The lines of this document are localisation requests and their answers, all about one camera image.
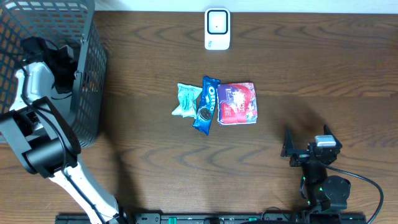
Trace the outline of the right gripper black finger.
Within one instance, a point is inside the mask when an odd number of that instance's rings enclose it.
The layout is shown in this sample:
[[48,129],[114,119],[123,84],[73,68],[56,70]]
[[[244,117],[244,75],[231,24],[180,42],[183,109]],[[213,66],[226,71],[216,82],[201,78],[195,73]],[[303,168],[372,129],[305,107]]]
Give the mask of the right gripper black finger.
[[331,135],[331,136],[333,135],[331,129],[329,128],[329,126],[327,124],[325,124],[323,126],[323,134],[324,135]]
[[294,142],[289,128],[285,130],[285,139],[281,150],[281,157],[290,157],[294,152]]

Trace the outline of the red purple liner packet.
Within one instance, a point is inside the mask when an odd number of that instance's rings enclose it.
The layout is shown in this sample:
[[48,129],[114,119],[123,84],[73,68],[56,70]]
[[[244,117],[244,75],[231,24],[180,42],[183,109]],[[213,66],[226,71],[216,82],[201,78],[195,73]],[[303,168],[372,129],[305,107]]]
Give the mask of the red purple liner packet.
[[221,126],[257,123],[257,98],[252,82],[220,84],[217,90]]

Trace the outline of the blue oreo cookie pack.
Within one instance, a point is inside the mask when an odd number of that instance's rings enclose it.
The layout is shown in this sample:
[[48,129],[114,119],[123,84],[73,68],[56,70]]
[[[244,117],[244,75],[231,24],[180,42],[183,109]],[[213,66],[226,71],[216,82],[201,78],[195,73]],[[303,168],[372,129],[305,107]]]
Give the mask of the blue oreo cookie pack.
[[221,83],[220,80],[203,77],[203,87],[200,97],[200,103],[197,110],[197,118],[193,123],[193,127],[205,135],[209,135],[211,122],[217,106],[218,95],[217,87]]

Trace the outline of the mint green wipes packet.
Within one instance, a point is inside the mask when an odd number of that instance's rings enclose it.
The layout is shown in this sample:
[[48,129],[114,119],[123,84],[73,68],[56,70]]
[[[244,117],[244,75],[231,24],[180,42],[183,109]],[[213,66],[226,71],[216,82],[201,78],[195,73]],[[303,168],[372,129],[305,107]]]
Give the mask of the mint green wipes packet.
[[202,92],[202,88],[192,85],[178,83],[178,101],[179,105],[172,111],[174,116],[183,118],[197,118],[197,98]]

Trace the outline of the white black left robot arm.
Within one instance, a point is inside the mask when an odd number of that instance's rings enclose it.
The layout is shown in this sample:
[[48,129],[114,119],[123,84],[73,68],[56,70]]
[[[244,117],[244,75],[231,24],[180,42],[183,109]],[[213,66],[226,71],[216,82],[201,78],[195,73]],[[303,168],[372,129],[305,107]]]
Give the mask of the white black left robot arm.
[[17,69],[16,99],[1,115],[1,134],[23,168],[58,184],[86,212],[91,223],[132,220],[84,165],[76,134],[55,107],[73,91],[78,62],[73,49],[40,37],[21,40],[22,60],[9,53]]

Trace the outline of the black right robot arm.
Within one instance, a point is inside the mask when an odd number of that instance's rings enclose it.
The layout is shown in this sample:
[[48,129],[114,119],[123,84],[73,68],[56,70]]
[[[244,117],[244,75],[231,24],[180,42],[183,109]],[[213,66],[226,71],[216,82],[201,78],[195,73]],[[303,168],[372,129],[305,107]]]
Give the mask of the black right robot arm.
[[303,181],[302,197],[310,202],[310,208],[318,212],[341,212],[347,209],[351,183],[338,175],[328,175],[326,167],[336,161],[342,144],[329,127],[323,134],[314,137],[306,149],[297,149],[289,129],[285,132],[281,156],[290,159],[291,167],[301,167]]

